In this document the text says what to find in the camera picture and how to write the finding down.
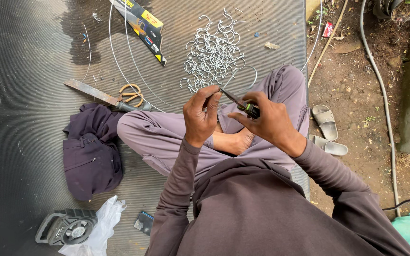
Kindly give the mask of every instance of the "scissors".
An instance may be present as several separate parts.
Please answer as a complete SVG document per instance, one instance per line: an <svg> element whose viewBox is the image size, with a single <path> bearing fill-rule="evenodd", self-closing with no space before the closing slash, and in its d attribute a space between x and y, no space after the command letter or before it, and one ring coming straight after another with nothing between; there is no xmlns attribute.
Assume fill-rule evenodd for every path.
<svg viewBox="0 0 410 256"><path fill-rule="evenodd" d="M139 93L136 93L136 92L122 93L122 91L125 90L126 88L128 88L129 86L132 87L132 88L136 88L136 89L139 91ZM140 95L141 97L144 96L143 94L140 93L140 88L139 88L137 85L135 85L135 84L127 84L127 85L123 86L123 87L119 90L119 93L120 93L120 96L118 97L117 101L118 101L118 102L120 102L120 101L125 101L126 103L130 102L131 100L133 100L134 98L136 98L136 97L139 96L139 95ZM128 98L127 100L124 100L124 99L122 98L123 96L132 96L132 97ZM140 99L140 102L137 103L137 105L135 105L134 107L138 107L138 106L142 105L142 102L144 102L144 99L143 99L143 98L141 98L141 99Z"/></svg>
<svg viewBox="0 0 410 256"><path fill-rule="evenodd" d="M254 104L246 103L242 100L242 98L237 97L233 93L225 91L222 88L220 89L231 101L236 103L239 110L244 111L250 118L258 119L261 116L259 108L256 108Z"/></svg>

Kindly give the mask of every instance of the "smartphone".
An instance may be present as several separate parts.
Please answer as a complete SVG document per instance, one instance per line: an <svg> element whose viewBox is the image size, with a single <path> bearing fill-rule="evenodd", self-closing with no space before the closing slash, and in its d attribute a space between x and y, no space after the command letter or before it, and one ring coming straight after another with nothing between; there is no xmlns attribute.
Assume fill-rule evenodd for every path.
<svg viewBox="0 0 410 256"><path fill-rule="evenodd" d="M148 215L145 212L141 212L139 217L134 223L134 228L142 231L143 233L147 234L148 236L151 235L151 227L153 226L154 218Z"/></svg>

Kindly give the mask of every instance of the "pants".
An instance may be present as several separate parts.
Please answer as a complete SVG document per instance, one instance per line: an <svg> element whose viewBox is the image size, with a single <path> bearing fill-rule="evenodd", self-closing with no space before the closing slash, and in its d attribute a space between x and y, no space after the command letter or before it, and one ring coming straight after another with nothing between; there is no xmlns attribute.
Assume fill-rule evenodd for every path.
<svg viewBox="0 0 410 256"><path fill-rule="evenodd" d="M309 127L309 108L306 105L305 77L299 69L285 65L272 71L251 91L263 91L272 102L284 103L293 126L306 137ZM235 103L223 104L218 120L224 133L237 133L243 125L227 117L239 112ZM172 171L179 146L186 133L182 114L133 111L119 119L118 136L143 160L164 176ZM255 136L250 147L237 158L261 158L291 170L295 162L284 152L264 139ZM196 169L198 181L211 168L231 156L213 149L210 136L202 146Z"/></svg>

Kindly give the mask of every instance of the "red snack wrapper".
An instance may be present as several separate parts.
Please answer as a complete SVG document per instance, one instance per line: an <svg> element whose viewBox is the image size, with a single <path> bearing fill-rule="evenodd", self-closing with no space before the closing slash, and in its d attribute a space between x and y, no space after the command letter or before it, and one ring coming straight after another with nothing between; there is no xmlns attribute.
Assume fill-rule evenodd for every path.
<svg viewBox="0 0 410 256"><path fill-rule="evenodd" d="M330 37L332 35L332 31L333 31L333 24L330 22L327 22L327 24L325 24L325 29L323 30L322 37Z"/></svg>

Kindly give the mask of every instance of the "slipper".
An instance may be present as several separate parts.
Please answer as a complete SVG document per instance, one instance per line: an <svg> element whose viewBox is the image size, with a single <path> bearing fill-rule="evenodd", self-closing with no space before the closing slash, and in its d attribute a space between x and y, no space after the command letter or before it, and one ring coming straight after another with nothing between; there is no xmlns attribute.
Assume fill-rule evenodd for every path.
<svg viewBox="0 0 410 256"><path fill-rule="evenodd" d="M348 148L345 145L329 141L316 135L310 135L309 140L312 141L312 143L316 144L319 148L323 149L325 152L332 155L343 156L348 152Z"/></svg>
<svg viewBox="0 0 410 256"><path fill-rule="evenodd" d="M327 140L338 139L338 130L336 129L335 119L330 108L324 105L316 105L312 108L312 115Z"/></svg>

